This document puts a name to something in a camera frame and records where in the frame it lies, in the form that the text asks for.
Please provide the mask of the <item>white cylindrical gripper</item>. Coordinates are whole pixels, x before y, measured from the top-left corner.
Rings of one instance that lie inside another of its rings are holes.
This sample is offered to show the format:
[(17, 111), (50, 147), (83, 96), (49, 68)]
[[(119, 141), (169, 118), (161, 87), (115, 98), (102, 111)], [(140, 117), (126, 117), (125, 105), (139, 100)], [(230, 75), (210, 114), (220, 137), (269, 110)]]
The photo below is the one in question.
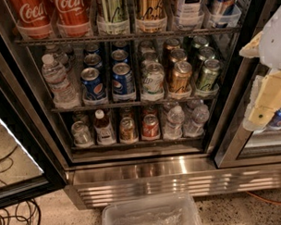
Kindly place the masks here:
[[(260, 62), (270, 69), (281, 69), (281, 5), (258, 32), (243, 46), (239, 55), (246, 58), (260, 57)], [(256, 76), (250, 89), (243, 128), (257, 131), (272, 119), (281, 108), (281, 70), (272, 71), (265, 77)]]

